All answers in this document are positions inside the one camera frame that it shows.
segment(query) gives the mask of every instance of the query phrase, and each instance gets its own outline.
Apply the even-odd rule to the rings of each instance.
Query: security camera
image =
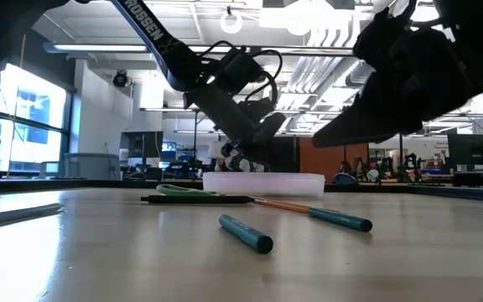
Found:
[[[113,85],[115,87],[124,88],[132,84],[132,80],[127,76],[127,70],[117,70],[117,74],[113,77]]]

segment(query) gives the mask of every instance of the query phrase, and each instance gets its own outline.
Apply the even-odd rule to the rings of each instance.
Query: window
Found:
[[[1,171],[38,172],[40,163],[60,158],[61,133],[56,131],[20,123],[14,127],[0,118],[0,139]]]
[[[0,112],[62,128],[66,91],[36,75],[7,65],[1,72]]]

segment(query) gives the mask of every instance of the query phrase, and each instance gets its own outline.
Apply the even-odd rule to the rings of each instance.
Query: ceiling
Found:
[[[407,0],[398,0],[397,5],[404,1]],[[299,31],[300,24],[314,21],[303,15],[289,19],[286,23],[283,22],[289,27],[288,29],[280,28],[282,25],[263,27],[263,24],[273,23],[275,19],[268,17],[269,11],[262,8],[262,0],[145,2],[164,27],[186,44],[211,45],[225,39],[235,45],[350,48],[374,12],[386,7],[392,0],[356,0],[358,5],[355,11],[346,13],[335,11],[330,15],[331,18],[327,19],[331,21],[326,21],[329,24],[325,27],[312,28],[302,35],[292,33]],[[236,34],[228,34],[221,27],[221,17],[226,11],[227,3],[232,6],[233,11],[241,15],[242,27]],[[226,20],[227,25],[233,24],[230,18]],[[58,44],[143,44],[127,21],[108,1],[87,5],[71,1],[62,8],[48,11],[34,25],[34,30]],[[149,54],[80,54],[77,57],[88,59],[89,67],[107,79],[111,78],[117,69],[121,69],[120,66],[142,66],[128,69],[128,74],[137,81],[150,75],[151,70],[148,66],[151,66],[151,63],[153,66],[154,61]],[[288,114],[288,123],[283,125],[282,131],[289,133],[313,133],[323,127],[342,107],[351,104],[353,97],[372,72],[369,65],[356,58],[285,55],[283,60],[283,69],[277,80],[281,90],[278,110],[333,112]],[[257,62],[272,73],[278,67],[278,60],[272,56],[258,57]],[[247,86],[236,100],[243,99],[258,86],[257,84]],[[164,92],[164,102],[169,107],[183,105],[181,94],[170,89]],[[164,118],[173,116],[194,118],[191,113],[164,114]],[[430,132],[437,132],[450,127],[463,127],[462,125],[467,122],[466,118],[444,119],[427,123],[426,127]]]

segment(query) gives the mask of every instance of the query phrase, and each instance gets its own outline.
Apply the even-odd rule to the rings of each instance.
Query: translucent container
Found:
[[[208,172],[204,190],[231,195],[322,198],[325,177],[300,173]]]

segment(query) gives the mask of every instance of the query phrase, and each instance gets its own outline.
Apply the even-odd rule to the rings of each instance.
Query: desk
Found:
[[[456,172],[453,186],[483,186],[483,172]]]
[[[298,200],[371,219],[359,233],[257,205],[149,206],[151,190],[3,195],[65,212],[0,226],[0,302],[483,301],[483,202],[328,193]],[[273,237],[258,255],[221,214]]]

